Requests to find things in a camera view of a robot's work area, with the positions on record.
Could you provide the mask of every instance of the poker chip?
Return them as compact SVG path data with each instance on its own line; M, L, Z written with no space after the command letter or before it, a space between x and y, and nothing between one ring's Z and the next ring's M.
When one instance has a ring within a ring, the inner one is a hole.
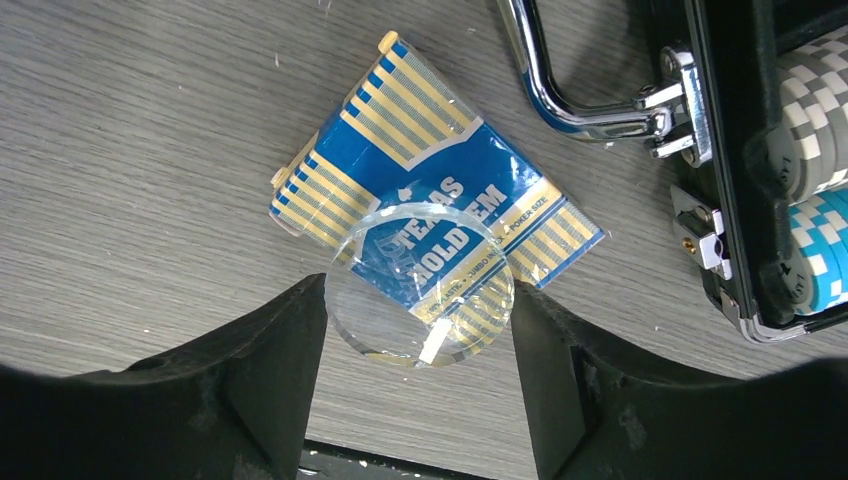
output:
M818 40L799 47L796 52L821 60L848 83L848 38L843 29L831 32Z
M780 86L782 121L766 136L766 145L787 198L797 203L812 196L821 183L822 152L812 120L785 83Z
M842 273L828 241L813 220L791 207L792 253L781 264L795 313L813 315L835 304L842 295Z
M829 186L848 182L848 84L819 60L807 55L790 52L778 62L812 92L830 123L836 166Z
M821 232L825 241L830 245L836 264L842 278L840 295L831 300L827 308L840 305L848 300L848 223L845 214L848 203L841 201L836 195L814 195L804 203L810 212L803 210Z
M815 130L821 153L819 157L821 169L815 193L822 192L830 186L831 179L836 171L836 142L830 121L818 99L813 96L813 93L801 80L783 70L779 70L777 73L781 80L781 88L788 90L792 97L797 100L798 104L804 109L804 113L807 114L807 118L810 119L810 125Z

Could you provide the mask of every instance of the metal handle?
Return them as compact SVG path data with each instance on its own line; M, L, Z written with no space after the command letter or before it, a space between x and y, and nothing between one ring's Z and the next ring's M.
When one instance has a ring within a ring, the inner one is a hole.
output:
M665 137L674 127L666 105L640 109L644 99L585 106L557 87L535 0L498 0L524 85L539 115L553 128L579 140L606 142Z

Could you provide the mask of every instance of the wooden table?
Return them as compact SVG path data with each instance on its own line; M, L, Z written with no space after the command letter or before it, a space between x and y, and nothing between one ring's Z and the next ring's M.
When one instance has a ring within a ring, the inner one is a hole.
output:
M573 96L605 102L648 83L625 0L540 4ZM610 232L547 288L563 304L728 375L845 351L848 326L745 343L672 240L669 166L640 145L581 144L545 126L493 2L32 0L0 4L0 360L52 374L121 369L323 270L323 252L268 218L268 181L389 29ZM331 329L309 436L534 476L509 333L460 365L411 372L360 358Z

